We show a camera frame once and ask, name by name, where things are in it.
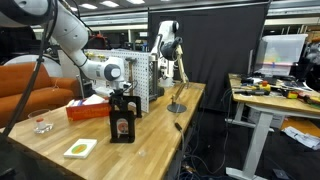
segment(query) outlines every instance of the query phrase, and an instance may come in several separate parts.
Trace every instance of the floor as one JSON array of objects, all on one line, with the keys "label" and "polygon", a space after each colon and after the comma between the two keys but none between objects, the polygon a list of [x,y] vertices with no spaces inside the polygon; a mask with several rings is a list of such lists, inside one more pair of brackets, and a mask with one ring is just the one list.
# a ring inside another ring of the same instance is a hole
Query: floor
[{"label": "floor", "polygon": [[[232,179],[226,177],[225,168],[242,169],[253,129],[226,125],[224,118],[224,113],[204,111],[202,118],[198,121],[199,138],[195,134],[189,144],[189,149],[197,147],[195,152],[190,151],[191,154],[193,152],[193,155],[201,158],[211,173],[206,170],[199,158],[193,158],[193,162],[186,160],[188,165],[197,169],[198,175],[193,179]],[[320,150],[315,151],[305,147],[276,130],[268,134],[256,175],[267,179],[277,179],[273,169],[285,171],[292,180],[320,179]],[[192,176],[187,177],[186,175],[188,173],[180,177],[191,179]]]}]

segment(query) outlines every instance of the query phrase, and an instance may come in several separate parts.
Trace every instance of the cardboard box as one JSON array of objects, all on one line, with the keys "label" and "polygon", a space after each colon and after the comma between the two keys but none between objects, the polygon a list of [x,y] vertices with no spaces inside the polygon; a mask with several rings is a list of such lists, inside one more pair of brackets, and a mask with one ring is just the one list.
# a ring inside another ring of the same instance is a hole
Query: cardboard box
[{"label": "cardboard box", "polygon": [[[260,111],[250,108],[249,117],[248,117],[249,122],[257,123],[260,118],[260,114],[261,114]],[[282,126],[284,118],[285,118],[285,115],[274,114],[270,127],[279,129]]]},{"label": "cardboard box", "polygon": [[109,116],[110,110],[109,103],[66,107],[69,121]]}]

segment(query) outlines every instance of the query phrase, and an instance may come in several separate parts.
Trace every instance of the red box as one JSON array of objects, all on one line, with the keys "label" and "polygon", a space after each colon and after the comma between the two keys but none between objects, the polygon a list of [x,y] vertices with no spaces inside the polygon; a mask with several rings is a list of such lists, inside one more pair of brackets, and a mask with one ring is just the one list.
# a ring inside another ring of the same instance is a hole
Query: red box
[{"label": "red box", "polygon": [[96,117],[109,116],[109,103],[66,107],[69,121],[78,121]]}]

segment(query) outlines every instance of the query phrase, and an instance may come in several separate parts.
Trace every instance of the desk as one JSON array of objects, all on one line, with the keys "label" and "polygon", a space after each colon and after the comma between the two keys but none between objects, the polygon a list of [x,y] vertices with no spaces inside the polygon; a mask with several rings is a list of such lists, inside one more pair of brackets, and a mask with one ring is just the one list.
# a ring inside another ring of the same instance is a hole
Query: desk
[{"label": "desk", "polygon": [[[240,78],[235,74],[229,74],[229,80],[231,87],[240,85]],[[319,93],[317,92],[312,92],[312,94],[319,96]],[[315,109],[296,99],[233,94],[233,100],[238,102],[237,113],[234,119],[226,119],[226,121],[254,128],[250,147],[242,171],[229,167],[226,168],[226,173],[236,179],[264,179],[256,176],[255,171],[257,169],[268,131],[273,131],[270,129],[273,114],[320,119],[319,109]],[[257,124],[241,121],[244,105],[261,111]]]},{"label": "desk", "polygon": [[[150,113],[136,119],[136,138],[132,144],[109,142],[108,117],[68,122],[65,107],[48,115],[54,123],[51,131],[33,133],[33,122],[29,119],[14,126],[10,141],[73,179],[164,179],[181,142],[181,133],[174,122],[186,131],[205,85],[190,83],[182,91],[178,102],[187,107],[183,113],[167,110],[177,88],[166,89],[164,96],[150,103]],[[63,153],[79,138],[97,139],[98,143],[86,159],[64,158]]]}]

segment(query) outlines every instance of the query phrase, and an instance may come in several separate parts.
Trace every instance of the black curtain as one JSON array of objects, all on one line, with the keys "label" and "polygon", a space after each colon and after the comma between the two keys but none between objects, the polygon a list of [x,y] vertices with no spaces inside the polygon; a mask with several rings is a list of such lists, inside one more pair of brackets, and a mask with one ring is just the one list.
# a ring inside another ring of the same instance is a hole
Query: black curtain
[{"label": "black curtain", "polygon": [[178,21],[176,35],[183,38],[183,62],[190,82],[206,83],[204,108],[225,111],[221,97],[230,88],[227,75],[248,72],[249,53],[258,47],[268,8],[265,2],[206,10],[150,11],[149,49],[161,21]]}]

